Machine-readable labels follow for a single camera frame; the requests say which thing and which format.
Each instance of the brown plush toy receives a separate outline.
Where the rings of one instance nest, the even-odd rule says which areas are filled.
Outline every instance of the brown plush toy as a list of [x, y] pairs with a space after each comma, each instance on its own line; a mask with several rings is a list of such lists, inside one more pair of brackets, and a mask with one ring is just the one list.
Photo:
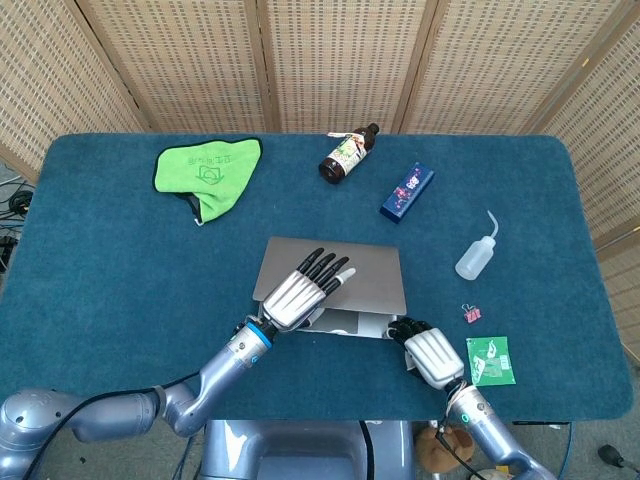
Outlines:
[[[460, 465], [436, 438], [436, 429], [428, 427], [416, 438], [416, 453], [422, 467], [430, 473], [446, 473]], [[447, 443], [461, 459], [470, 462], [475, 449], [473, 438], [462, 429], [447, 427], [444, 433]]]

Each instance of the red binder clip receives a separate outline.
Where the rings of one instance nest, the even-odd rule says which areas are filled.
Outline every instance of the red binder clip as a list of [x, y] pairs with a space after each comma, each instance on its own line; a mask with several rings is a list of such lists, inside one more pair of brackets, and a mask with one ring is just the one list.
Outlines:
[[480, 309], [475, 305], [469, 305], [465, 303], [462, 305], [462, 309], [464, 310], [464, 318], [467, 323], [473, 323], [478, 320], [482, 315], [480, 314]]

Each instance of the laptop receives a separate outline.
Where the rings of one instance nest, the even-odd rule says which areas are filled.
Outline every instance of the laptop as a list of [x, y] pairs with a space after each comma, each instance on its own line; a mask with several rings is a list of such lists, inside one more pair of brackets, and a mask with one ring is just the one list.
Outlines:
[[390, 246], [271, 237], [253, 291], [262, 302], [313, 250], [349, 257], [357, 273], [322, 303], [324, 311], [300, 331], [384, 338], [389, 322], [407, 313], [398, 249]]

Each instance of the white plastic squeeze bottle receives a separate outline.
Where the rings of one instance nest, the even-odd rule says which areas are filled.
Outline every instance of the white plastic squeeze bottle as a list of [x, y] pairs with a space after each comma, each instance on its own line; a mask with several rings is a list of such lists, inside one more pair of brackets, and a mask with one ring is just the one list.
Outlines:
[[498, 222], [496, 217], [487, 210], [489, 218], [493, 222], [493, 233], [490, 237], [484, 236], [471, 244], [458, 263], [456, 263], [456, 272], [465, 280], [475, 280], [480, 275], [482, 269], [489, 263], [493, 257], [493, 247], [496, 244], [495, 236], [498, 233]]

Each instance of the logo on towel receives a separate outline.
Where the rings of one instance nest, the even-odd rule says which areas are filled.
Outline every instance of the logo on towel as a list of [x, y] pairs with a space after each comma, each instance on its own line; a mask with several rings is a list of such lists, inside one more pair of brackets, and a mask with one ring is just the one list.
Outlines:
[[204, 183], [208, 183], [209, 185], [217, 185], [222, 181], [224, 176], [222, 175], [218, 167], [207, 167], [205, 165], [200, 165], [196, 178], [198, 180], [202, 180]]

